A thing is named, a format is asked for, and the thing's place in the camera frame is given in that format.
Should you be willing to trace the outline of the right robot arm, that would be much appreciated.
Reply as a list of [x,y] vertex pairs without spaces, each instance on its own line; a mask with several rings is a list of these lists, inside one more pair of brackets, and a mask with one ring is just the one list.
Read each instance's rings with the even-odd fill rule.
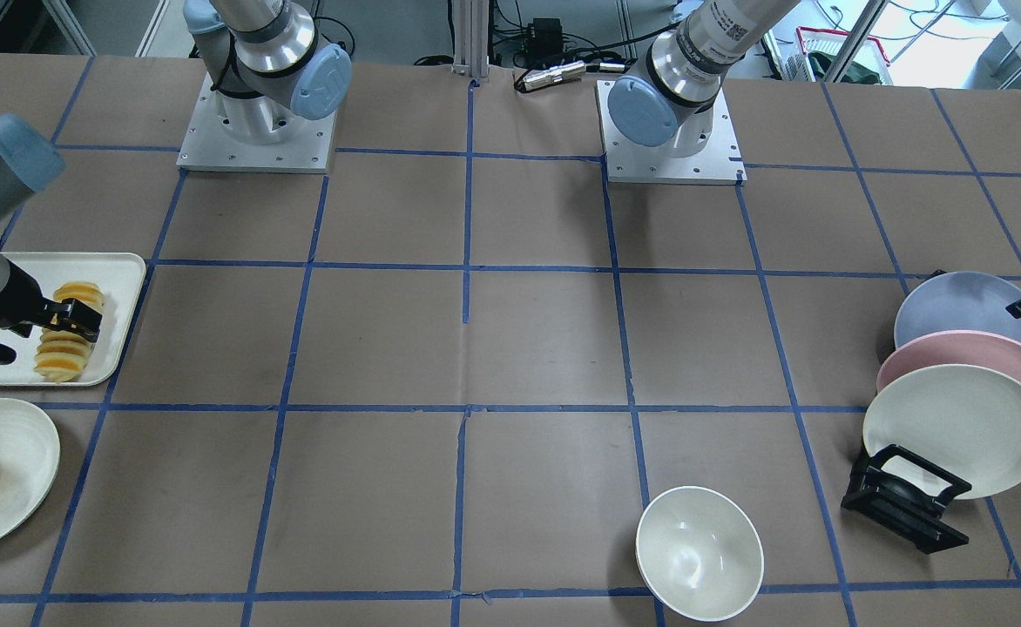
[[[262,100],[293,118],[321,120],[343,102],[354,64],[346,48],[319,31],[292,1],[187,1],[183,17],[205,60],[212,89],[226,99]],[[64,170],[41,132],[0,116],[0,219],[40,193]],[[36,279],[0,254],[0,328],[28,337],[34,327],[96,341],[103,317],[75,298],[44,296]],[[0,344],[0,365],[16,350]]]

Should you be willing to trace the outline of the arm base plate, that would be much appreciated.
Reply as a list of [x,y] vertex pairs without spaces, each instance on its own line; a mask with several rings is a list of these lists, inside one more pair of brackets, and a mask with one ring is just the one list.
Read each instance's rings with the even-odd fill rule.
[[597,82],[599,130],[611,183],[741,185],[747,181],[724,91],[719,91],[711,111],[683,123],[672,143],[647,147],[631,142],[611,119],[607,98],[613,86]]
[[268,97],[232,98],[204,77],[176,164],[192,172],[327,174],[339,112],[306,120]]

